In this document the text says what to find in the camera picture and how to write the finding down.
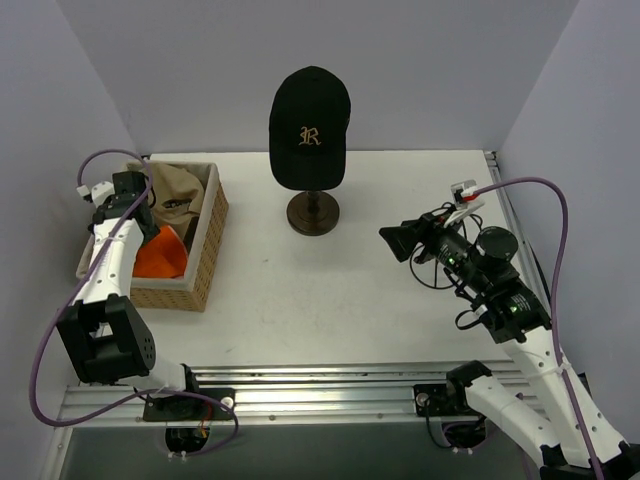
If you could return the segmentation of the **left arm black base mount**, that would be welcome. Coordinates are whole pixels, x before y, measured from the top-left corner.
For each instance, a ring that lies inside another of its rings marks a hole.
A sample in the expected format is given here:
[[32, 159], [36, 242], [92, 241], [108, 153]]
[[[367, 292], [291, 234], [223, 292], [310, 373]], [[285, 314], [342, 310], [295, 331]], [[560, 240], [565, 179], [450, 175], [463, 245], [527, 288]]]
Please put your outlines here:
[[145, 422], [227, 421], [235, 407], [236, 390], [230, 387], [204, 387], [200, 395], [214, 399], [214, 405], [204, 400], [180, 395], [148, 397], [142, 419]]

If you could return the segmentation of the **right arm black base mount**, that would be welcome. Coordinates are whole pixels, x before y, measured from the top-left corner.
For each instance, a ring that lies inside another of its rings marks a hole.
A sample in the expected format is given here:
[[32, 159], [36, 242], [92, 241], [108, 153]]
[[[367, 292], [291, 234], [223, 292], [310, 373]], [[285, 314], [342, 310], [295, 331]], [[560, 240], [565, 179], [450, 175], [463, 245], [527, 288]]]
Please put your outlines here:
[[413, 386], [414, 406], [419, 417], [479, 417], [467, 400], [465, 388], [483, 376], [492, 376], [491, 370], [478, 360], [462, 364], [446, 373], [440, 383], [415, 384]]

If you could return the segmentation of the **orange cap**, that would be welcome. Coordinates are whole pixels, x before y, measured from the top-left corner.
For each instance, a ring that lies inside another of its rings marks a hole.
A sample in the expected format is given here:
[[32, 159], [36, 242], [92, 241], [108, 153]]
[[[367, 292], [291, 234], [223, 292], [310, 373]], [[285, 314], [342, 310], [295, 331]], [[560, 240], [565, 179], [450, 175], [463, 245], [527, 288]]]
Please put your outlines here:
[[136, 255], [133, 268], [135, 278], [173, 279], [183, 277], [188, 263], [188, 252], [176, 231], [169, 225], [160, 228], [159, 233]]

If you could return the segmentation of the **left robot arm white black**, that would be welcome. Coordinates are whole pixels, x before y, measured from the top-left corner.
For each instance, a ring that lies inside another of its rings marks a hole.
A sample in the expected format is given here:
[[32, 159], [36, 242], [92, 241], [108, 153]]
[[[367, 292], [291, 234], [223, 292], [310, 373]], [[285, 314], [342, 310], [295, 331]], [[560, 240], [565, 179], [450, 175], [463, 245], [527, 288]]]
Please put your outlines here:
[[151, 330], [131, 298], [137, 253], [159, 233], [140, 171], [117, 172], [94, 186], [87, 281], [63, 310], [57, 330], [79, 379], [123, 384], [166, 396], [179, 419], [194, 417], [202, 395], [191, 369], [160, 356]]

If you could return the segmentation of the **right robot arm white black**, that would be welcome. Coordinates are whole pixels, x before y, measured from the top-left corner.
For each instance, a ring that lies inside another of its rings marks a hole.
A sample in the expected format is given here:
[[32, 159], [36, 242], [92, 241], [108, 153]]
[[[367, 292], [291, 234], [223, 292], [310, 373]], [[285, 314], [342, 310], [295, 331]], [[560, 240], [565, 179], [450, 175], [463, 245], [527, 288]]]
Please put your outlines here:
[[459, 293], [474, 293], [470, 306], [477, 322], [513, 360], [545, 413], [509, 393], [477, 360], [448, 372], [447, 406], [485, 416], [531, 458], [543, 479], [634, 478], [639, 448], [604, 418], [572, 367], [558, 359], [551, 318], [511, 263], [515, 236], [487, 227], [469, 242], [446, 225], [447, 218], [426, 213], [379, 234], [398, 261], [419, 250], [422, 259], [437, 261], [458, 279]]

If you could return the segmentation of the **black baseball cap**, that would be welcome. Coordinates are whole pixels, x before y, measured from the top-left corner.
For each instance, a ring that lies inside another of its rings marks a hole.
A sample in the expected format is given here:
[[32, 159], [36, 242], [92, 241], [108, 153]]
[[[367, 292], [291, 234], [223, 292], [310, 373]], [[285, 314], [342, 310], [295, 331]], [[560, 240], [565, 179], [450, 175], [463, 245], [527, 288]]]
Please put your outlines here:
[[272, 175], [284, 188], [337, 188], [346, 172], [351, 100], [345, 84], [330, 71], [302, 68], [282, 82], [269, 115]]

